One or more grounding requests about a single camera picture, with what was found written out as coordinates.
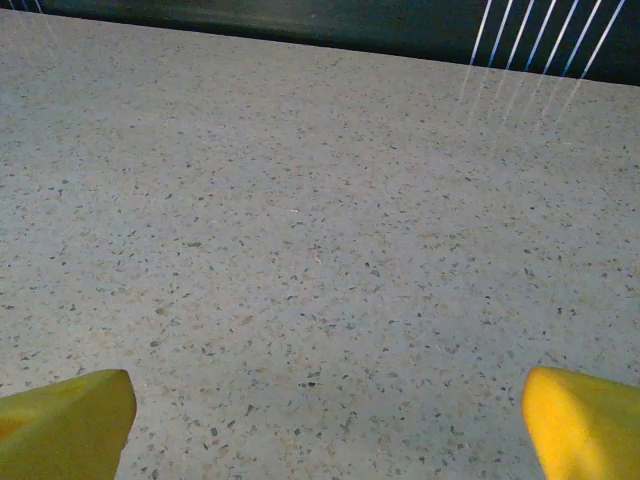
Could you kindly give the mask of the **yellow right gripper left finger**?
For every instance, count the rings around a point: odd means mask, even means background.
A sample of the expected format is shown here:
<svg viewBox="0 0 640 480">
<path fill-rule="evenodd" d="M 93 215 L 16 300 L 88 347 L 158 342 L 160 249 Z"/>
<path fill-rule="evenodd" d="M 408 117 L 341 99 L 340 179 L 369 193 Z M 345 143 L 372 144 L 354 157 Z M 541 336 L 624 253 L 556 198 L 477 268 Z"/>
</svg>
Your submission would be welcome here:
<svg viewBox="0 0 640 480">
<path fill-rule="evenodd" d="M 101 370 L 1 399 L 3 479 L 113 479 L 136 417 L 130 376 Z"/>
</svg>

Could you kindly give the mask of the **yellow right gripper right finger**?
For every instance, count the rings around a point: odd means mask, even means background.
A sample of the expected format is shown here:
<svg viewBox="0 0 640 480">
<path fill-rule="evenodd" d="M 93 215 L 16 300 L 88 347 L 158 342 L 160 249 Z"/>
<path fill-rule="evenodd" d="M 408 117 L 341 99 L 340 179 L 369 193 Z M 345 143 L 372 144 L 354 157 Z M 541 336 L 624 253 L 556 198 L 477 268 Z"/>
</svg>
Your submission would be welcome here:
<svg viewBox="0 0 640 480">
<path fill-rule="evenodd" d="M 637 479 L 639 389 L 554 367 L 526 379 L 522 415 L 547 479 Z"/>
</svg>

